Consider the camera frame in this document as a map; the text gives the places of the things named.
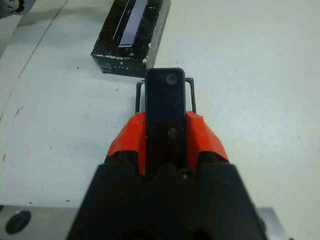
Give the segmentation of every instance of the metal plate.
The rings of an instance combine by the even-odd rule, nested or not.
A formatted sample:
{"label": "metal plate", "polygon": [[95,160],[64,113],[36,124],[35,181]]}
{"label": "metal plate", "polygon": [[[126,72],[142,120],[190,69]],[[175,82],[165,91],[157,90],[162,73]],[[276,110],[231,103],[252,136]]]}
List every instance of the metal plate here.
{"label": "metal plate", "polygon": [[[19,233],[7,234],[7,222],[21,211],[31,212],[29,224]],[[77,208],[5,206],[0,212],[0,239],[64,240],[77,211]],[[286,232],[272,207],[260,207],[257,212],[266,224],[269,240],[288,240]]]}

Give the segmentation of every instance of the screw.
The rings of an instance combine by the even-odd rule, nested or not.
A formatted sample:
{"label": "screw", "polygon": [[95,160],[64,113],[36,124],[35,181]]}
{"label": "screw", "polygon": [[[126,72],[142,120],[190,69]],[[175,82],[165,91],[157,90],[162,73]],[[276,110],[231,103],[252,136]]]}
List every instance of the screw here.
{"label": "screw", "polygon": [[169,131],[168,131],[168,136],[169,138],[171,139],[175,139],[177,137],[177,134],[178,134],[178,131],[176,128],[170,128]]}

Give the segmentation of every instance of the round hole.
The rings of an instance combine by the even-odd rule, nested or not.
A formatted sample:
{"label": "round hole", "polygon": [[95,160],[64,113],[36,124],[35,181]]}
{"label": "round hole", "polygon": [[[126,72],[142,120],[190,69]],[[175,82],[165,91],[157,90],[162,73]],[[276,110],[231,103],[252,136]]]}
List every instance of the round hole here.
{"label": "round hole", "polygon": [[21,232],[30,222],[31,212],[21,211],[10,218],[5,226],[8,234],[17,234]]}
{"label": "round hole", "polygon": [[177,83],[177,81],[178,81],[177,75],[175,75],[173,73],[169,73],[166,76],[165,81],[169,85],[175,85]]}

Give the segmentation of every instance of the white paint marks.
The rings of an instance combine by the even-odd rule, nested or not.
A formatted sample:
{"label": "white paint marks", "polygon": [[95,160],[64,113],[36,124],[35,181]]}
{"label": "white paint marks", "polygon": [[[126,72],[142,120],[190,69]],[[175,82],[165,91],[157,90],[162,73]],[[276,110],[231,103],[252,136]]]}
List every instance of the white paint marks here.
{"label": "white paint marks", "polygon": [[117,60],[127,60],[129,57],[120,57],[120,56],[112,56],[112,55],[102,55],[102,54],[93,54],[95,57],[101,57],[106,59],[117,59]]}

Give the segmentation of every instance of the white table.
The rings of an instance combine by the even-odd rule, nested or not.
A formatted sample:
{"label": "white table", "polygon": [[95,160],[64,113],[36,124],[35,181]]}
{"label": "white table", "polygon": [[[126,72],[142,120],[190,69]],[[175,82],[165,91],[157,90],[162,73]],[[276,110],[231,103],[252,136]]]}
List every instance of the white table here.
{"label": "white table", "polygon": [[[1,204],[79,206],[134,114],[138,79],[90,57],[112,2],[38,0],[22,17],[0,60]],[[195,78],[198,113],[252,200],[296,240],[320,236],[319,7],[172,0],[155,63]]]}

